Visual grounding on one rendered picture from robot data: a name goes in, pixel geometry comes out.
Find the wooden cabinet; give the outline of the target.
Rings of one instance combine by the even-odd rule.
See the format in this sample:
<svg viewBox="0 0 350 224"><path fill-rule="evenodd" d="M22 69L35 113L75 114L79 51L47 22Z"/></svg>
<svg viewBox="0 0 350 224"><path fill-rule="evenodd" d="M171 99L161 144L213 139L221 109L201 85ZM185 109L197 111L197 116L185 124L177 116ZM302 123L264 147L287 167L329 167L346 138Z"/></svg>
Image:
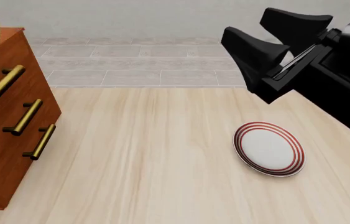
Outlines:
<svg viewBox="0 0 350 224"><path fill-rule="evenodd" d="M43 75L37 59L21 28L0 29L0 80L1 70L25 67L25 72L0 96L0 210L7 207L31 163L23 152L32 152L43 135L39 128L55 124L61 115L59 105ZM20 136L2 131L15 126L28 110L22 105L37 98L43 105Z"/></svg>

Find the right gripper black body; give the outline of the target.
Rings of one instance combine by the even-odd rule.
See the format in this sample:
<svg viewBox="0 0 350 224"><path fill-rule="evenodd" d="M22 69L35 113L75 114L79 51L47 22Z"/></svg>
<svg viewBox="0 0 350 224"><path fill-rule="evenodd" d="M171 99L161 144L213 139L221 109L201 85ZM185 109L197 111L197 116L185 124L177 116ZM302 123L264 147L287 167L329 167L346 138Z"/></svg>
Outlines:
<svg viewBox="0 0 350 224"><path fill-rule="evenodd" d="M339 42L339 29L330 29L319 36L318 41L307 48L302 54L295 57L283 67L276 67L267 72L262 78L260 98L267 104L271 104L277 98L293 90L302 73L307 70L309 64L324 51L327 45Z"/></svg>

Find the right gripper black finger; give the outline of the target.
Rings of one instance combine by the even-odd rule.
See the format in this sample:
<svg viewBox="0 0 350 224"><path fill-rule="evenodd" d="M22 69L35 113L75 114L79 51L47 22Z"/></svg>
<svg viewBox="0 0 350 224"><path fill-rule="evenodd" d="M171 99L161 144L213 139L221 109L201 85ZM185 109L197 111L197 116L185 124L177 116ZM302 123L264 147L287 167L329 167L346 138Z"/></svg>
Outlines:
<svg viewBox="0 0 350 224"><path fill-rule="evenodd" d="M308 15L267 8L260 25L288 46L311 45L333 20L331 15Z"/></svg>
<svg viewBox="0 0 350 224"><path fill-rule="evenodd" d="M267 72L279 66L290 46L256 39L243 31L227 27L221 44L240 69L247 89L256 93Z"/></svg>

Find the white plate with red rings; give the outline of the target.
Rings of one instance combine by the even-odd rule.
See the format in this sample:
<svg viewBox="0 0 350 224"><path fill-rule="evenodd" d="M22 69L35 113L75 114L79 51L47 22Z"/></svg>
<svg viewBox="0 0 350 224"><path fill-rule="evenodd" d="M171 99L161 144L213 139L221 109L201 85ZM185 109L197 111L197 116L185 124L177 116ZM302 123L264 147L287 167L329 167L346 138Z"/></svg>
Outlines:
<svg viewBox="0 0 350 224"><path fill-rule="evenodd" d="M244 123L234 132L233 147L247 166L272 177L296 175L306 164L306 152L298 139L272 123Z"/></svg>

